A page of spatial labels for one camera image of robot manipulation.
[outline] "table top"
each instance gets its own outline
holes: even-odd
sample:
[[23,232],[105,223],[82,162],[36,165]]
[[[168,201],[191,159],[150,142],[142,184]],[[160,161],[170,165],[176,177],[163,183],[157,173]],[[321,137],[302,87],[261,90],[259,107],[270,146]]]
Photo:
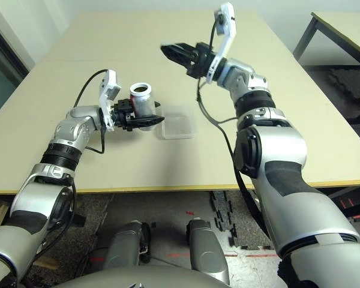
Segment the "table top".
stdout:
[[360,13],[314,11],[312,16],[360,51]]
[[[238,34],[229,57],[268,78],[277,107],[307,142],[304,179],[316,187],[360,185],[360,138],[256,12],[239,10],[235,16]],[[0,110],[0,193],[20,188],[83,84],[102,68],[116,70],[118,99],[128,98],[133,83],[148,82],[162,105],[189,106],[198,134],[163,140],[159,127],[107,133],[103,155],[85,151],[80,159],[78,192],[237,188],[225,141],[195,101],[196,81],[160,51],[161,43],[207,43],[213,20],[212,11],[91,13],[76,19]],[[88,86],[80,105],[98,104],[100,79]],[[202,95],[217,119],[235,114],[229,93],[216,84],[205,86]],[[223,124],[233,145],[235,125]],[[100,149],[98,133],[89,145]],[[249,178],[244,182],[252,187]]]

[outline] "gray floor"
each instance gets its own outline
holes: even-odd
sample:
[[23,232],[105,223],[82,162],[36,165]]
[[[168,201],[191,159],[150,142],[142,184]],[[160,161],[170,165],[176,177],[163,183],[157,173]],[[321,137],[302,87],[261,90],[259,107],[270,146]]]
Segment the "gray floor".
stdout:
[[[98,247],[107,247],[117,228],[132,220],[147,222],[152,228],[151,254],[159,259],[191,268],[189,246],[185,238],[187,223],[194,217],[200,217],[211,223],[221,247],[227,256],[232,287],[286,287],[277,277],[277,265],[280,259],[274,250],[260,249],[261,239],[254,238],[253,229],[247,231],[247,243],[258,243],[257,250],[245,250],[230,245],[229,231],[217,229],[215,212],[209,201],[209,192],[155,192],[115,194],[109,203],[107,217],[99,231]],[[248,213],[242,215],[242,223],[253,226]],[[93,257],[104,257],[106,251],[99,251]],[[149,265],[168,265],[152,259]],[[98,261],[90,263],[87,272],[101,268]]]

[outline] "black cable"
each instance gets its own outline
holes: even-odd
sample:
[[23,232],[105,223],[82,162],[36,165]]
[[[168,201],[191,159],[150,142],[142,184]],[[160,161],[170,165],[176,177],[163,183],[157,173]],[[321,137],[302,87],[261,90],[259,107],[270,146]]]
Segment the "black cable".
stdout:
[[84,92],[85,88],[88,86],[88,84],[90,83],[90,81],[92,81],[92,79],[93,79],[94,77],[96,77],[97,75],[99,75],[99,74],[101,74],[101,73],[104,73],[104,72],[106,72],[106,71],[108,71],[108,69],[102,69],[102,70],[97,71],[95,74],[93,74],[93,75],[85,82],[83,88],[80,90],[80,93],[79,93],[79,95],[77,96],[76,101],[75,101],[75,103],[74,103],[74,105],[73,105],[74,108],[78,105],[78,103],[79,103],[79,101],[80,101],[80,99],[81,99],[81,97],[82,97],[82,95],[83,95],[83,92]]
[[[108,69],[99,70],[99,71],[97,71],[96,73],[94,73],[90,78],[88,78],[88,80],[85,82],[83,88],[80,90],[80,92],[79,92],[79,94],[78,94],[78,96],[77,96],[77,98],[76,98],[76,101],[75,101],[75,103],[74,103],[74,105],[73,105],[74,108],[77,107],[77,105],[78,105],[78,103],[79,103],[79,101],[80,101],[80,99],[81,99],[81,97],[82,97],[82,95],[83,95],[86,87],[87,87],[88,84],[92,81],[92,79],[93,79],[94,77],[96,77],[97,75],[99,75],[99,74],[101,74],[101,73],[104,73],[104,72],[106,72],[106,71],[108,71]],[[89,147],[89,146],[86,146],[85,149],[94,151],[94,152],[99,153],[99,154],[104,154],[104,151],[105,151],[105,133],[106,133],[106,126],[105,126],[104,123],[102,123],[102,125],[101,125],[101,131],[100,131],[101,151],[99,151],[99,150],[97,150],[97,149],[95,149],[95,148]]]
[[148,255],[148,254],[147,254],[147,256],[149,256],[150,258],[155,259],[155,260],[157,260],[157,261],[161,261],[161,262],[163,262],[163,263],[166,263],[166,264],[168,264],[168,265],[172,265],[172,266],[174,266],[174,267],[184,268],[183,266],[180,266],[180,265],[177,265],[177,264],[174,264],[174,263],[165,261],[165,260],[163,260],[163,259],[157,258],[157,257],[152,256],[152,255]]
[[[217,24],[217,20],[214,22],[213,26],[212,26],[212,31],[211,31],[211,39],[209,41],[209,51],[211,52],[212,51],[212,43],[213,43],[213,37],[214,37],[214,32],[215,32],[215,28],[216,28],[216,24]],[[224,121],[217,121],[215,120],[205,109],[204,107],[204,104],[203,104],[203,100],[202,100],[202,96],[201,96],[201,93],[200,93],[200,90],[201,88],[205,85],[205,83],[201,84],[200,85],[200,78],[198,79],[197,81],[197,90],[196,90],[196,94],[197,94],[197,97],[196,97],[196,101],[199,103],[199,107],[200,107],[200,110],[201,112],[203,113],[203,115],[205,116],[205,118],[213,125],[215,126],[216,128],[218,128],[221,133],[223,134],[224,136],[224,139],[227,143],[227,147],[228,147],[228,150],[229,150],[229,154],[232,158],[232,163],[233,163],[233,171],[235,173],[235,178],[236,178],[236,181],[238,183],[238,186],[239,186],[239,189],[240,189],[240,192],[244,198],[244,201],[245,203],[247,204],[247,207],[248,207],[248,210],[250,211],[250,214],[251,216],[254,218],[254,220],[256,221],[257,225],[261,228],[261,230],[263,231],[263,233],[269,237],[268,235],[268,231],[266,229],[266,226],[265,226],[265,222],[264,222],[264,218],[263,218],[263,215],[262,213],[260,212],[260,210],[258,209],[255,201],[253,200],[252,198],[252,195],[250,194],[250,192],[247,190],[242,178],[241,178],[241,175],[240,175],[240,171],[238,171],[236,169],[236,166],[235,166],[235,162],[234,162],[234,159],[233,159],[233,151],[232,151],[232,147],[229,143],[229,139],[227,137],[227,134],[226,132],[224,131],[224,129],[222,129],[219,124],[222,124],[222,123],[225,123],[227,121],[230,121],[230,120],[233,120],[235,118],[230,118],[230,119],[227,119],[227,120],[224,120]]]
[[107,127],[102,124],[101,125],[101,129],[100,129],[100,139],[101,139],[101,151],[95,149],[95,148],[92,148],[92,147],[89,147],[89,146],[85,146],[85,149],[88,149],[88,150],[91,150],[91,151],[94,151],[96,153],[99,153],[99,154],[104,154],[104,151],[106,150],[106,131],[107,131]]
[[93,252],[97,251],[97,250],[102,250],[102,249],[108,249],[108,247],[98,247],[98,248],[95,248],[95,249],[92,249],[91,251],[87,252],[79,261],[79,264],[77,264],[77,268],[74,272],[74,275],[73,275],[73,278],[77,278],[77,273],[79,272],[79,268],[80,266],[85,262],[86,258],[92,254]]
[[[102,249],[108,249],[108,247],[98,247],[98,248],[92,249],[91,251],[87,252],[87,253],[80,259],[79,264],[77,264],[77,268],[76,268],[76,270],[75,270],[75,273],[74,273],[73,278],[81,277],[82,275],[81,275],[81,274],[78,275],[78,272],[79,272],[80,267],[81,267],[81,266],[83,265],[83,263],[87,260],[88,256],[89,256],[90,254],[92,254],[93,252],[95,252],[95,251],[97,251],[97,250],[102,250]],[[157,260],[157,261],[161,261],[161,262],[166,263],[166,264],[168,264],[168,265],[172,265],[172,266],[174,266],[174,267],[179,267],[179,268],[184,268],[184,267],[182,267],[182,266],[180,266],[180,265],[177,265],[177,264],[174,264],[174,263],[165,261],[165,260],[163,260],[163,259],[161,259],[161,258],[157,258],[157,257],[152,256],[152,255],[149,255],[149,254],[146,254],[146,255],[147,255],[148,257],[152,258],[152,259],[155,259],[155,260]]]
[[72,194],[73,194],[73,200],[72,200],[72,213],[71,217],[68,221],[68,223],[65,225],[64,229],[61,231],[61,233],[44,249],[42,249],[39,253],[37,253],[34,257],[34,261],[39,259],[42,255],[44,255],[49,249],[51,249],[52,246],[54,246],[66,233],[66,231],[71,227],[74,213],[76,211],[76,203],[77,203],[77,192],[76,192],[76,186],[74,183],[72,183]]
[[211,37],[209,38],[209,52],[212,51],[212,44],[214,42],[214,35],[215,35],[215,29],[216,29],[217,22],[218,22],[218,19],[215,20],[215,22],[212,26]]

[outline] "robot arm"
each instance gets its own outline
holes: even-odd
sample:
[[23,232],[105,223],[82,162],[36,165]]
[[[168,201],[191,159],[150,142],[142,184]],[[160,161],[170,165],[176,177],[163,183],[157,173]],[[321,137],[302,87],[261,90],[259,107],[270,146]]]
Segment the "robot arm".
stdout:
[[100,84],[99,106],[71,109],[61,121],[40,163],[36,164],[17,193],[10,218],[0,226],[0,282],[20,281],[42,250],[46,235],[69,218],[75,194],[75,169],[91,134],[95,130],[127,131],[147,127],[164,118],[148,115],[135,118],[131,100],[119,100],[111,106],[120,90],[116,73],[107,70]]
[[189,76],[206,77],[207,83],[209,67],[218,59],[212,80],[230,92],[238,118],[233,162],[254,184],[282,259],[279,276],[289,287],[360,287],[360,236],[327,196],[303,180],[307,146],[276,108],[267,79],[247,64],[221,58],[205,43],[161,50]]

